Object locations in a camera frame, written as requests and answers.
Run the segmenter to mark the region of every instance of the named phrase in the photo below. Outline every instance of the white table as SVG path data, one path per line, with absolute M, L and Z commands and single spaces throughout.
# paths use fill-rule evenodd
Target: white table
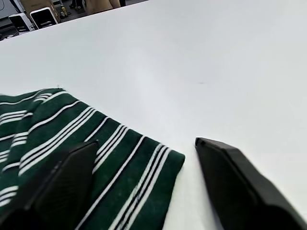
M 215 229 L 195 137 L 240 148 L 306 220 L 306 12 L 304 0 L 107 11 L 0 42 L 0 91 L 62 86 L 184 153 L 166 230 Z

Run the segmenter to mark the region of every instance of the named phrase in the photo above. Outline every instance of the green towel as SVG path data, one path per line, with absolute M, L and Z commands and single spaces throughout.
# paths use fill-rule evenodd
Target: green towel
M 91 194 L 76 229 L 162 229 L 184 155 L 63 89 L 0 95 L 0 213 L 53 152 L 95 139 Z

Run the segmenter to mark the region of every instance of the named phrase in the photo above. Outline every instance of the person's leg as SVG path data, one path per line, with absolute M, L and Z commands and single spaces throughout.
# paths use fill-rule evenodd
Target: person's leg
M 82 0 L 76 0 L 76 6 L 77 7 L 81 7 L 81 8 L 83 8 L 83 5 L 82 5 Z
M 71 4 L 69 5 L 69 8 L 75 8 L 76 7 L 76 0 L 72 0 Z

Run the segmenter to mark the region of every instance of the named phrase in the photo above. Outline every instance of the floor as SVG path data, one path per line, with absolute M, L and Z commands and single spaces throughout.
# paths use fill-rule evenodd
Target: floor
M 75 9 L 70 9 L 69 5 L 71 4 L 71 0 L 62 0 L 62 1 L 66 11 L 71 13 L 71 15 L 69 15 L 67 18 L 61 20 L 62 23 L 87 16 L 84 10 L 77 12 Z M 126 0 L 126 5 L 129 6 L 143 1 L 147 0 Z M 7 28 L 0 29 L 0 41 L 9 35 L 18 35 L 14 26 L 9 26 Z

